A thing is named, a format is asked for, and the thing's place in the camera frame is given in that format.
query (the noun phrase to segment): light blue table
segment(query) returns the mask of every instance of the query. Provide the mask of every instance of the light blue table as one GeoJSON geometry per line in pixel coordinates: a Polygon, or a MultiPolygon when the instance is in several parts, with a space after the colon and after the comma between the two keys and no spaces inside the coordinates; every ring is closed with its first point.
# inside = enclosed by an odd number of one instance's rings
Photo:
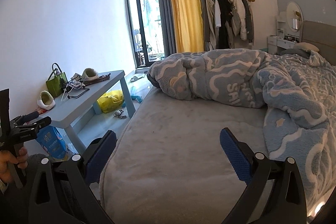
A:
{"type": "MultiPolygon", "coordinates": [[[[96,109],[95,104],[97,100],[111,87],[113,87],[118,81],[120,81],[121,89],[124,94],[128,116],[132,118],[133,114],[135,113],[135,107],[133,105],[133,101],[124,77],[125,72],[123,70],[118,70],[100,73],[100,75],[108,75],[109,73],[111,74],[109,80],[88,86],[90,90],[77,99],[68,99],[66,94],[64,95],[63,101],[61,101],[62,96],[57,97],[55,99],[55,107],[52,110],[49,110],[46,113],[40,115],[41,118],[49,116],[52,120],[51,125],[53,127],[63,128],[68,135],[70,141],[72,142],[73,146],[80,154],[84,153],[86,146],[83,144],[76,132],[73,130],[71,123],[76,120],[81,114],[83,114],[83,112],[87,110],[90,106],[93,105],[96,109]]],[[[82,90],[73,90],[70,94],[72,96],[76,96],[81,92],[82,90]]]]}

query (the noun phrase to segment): hand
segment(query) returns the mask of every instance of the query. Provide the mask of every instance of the hand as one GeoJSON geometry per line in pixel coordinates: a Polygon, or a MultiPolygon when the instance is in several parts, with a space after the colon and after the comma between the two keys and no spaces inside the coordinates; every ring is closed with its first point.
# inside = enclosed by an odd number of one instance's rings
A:
{"type": "Polygon", "coordinates": [[[13,181],[11,173],[7,168],[8,162],[17,164],[17,167],[21,169],[26,169],[28,166],[27,160],[28,151],[24,146],[19,150],[19,157],[15,157],[11,152],[6,150],[0,151],[0,179],[2,182],[11,183],[13,181]]]}

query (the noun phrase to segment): yellow curtain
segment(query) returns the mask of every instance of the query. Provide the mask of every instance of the yellow curtain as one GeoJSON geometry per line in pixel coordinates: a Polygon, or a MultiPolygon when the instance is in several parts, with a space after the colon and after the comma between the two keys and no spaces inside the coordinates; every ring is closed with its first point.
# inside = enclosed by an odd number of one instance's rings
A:
{"type": "Polygon", "coordinates": [[[177,52],[202,52],[203,22],[200,0],[171,0],[177,52]]]}

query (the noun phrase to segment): blanket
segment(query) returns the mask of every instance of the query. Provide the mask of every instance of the blanket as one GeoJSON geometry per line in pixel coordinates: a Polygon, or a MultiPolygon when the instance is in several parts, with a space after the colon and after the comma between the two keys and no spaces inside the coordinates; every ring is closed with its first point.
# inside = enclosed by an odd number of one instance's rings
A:
{"type": "Polygon", "coordinates": [[[248,49],[174,54],[153,64],[147,77],[179,100],[267,104],[270,158],[295,158],[308,210],[336,184],[336,68],[318,53],[309,59],[248,49]]]}

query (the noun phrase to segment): blue package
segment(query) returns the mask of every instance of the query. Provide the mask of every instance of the blue package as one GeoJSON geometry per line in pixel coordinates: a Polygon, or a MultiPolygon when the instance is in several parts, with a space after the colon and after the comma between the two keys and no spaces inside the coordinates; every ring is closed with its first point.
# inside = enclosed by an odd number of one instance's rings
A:
{"type": "Polygon", "coordinates": [[[37,134],[36,140],[49,154],[52,161],[68,160],[73,155],[56,127],[42,128],[37,134]]]}

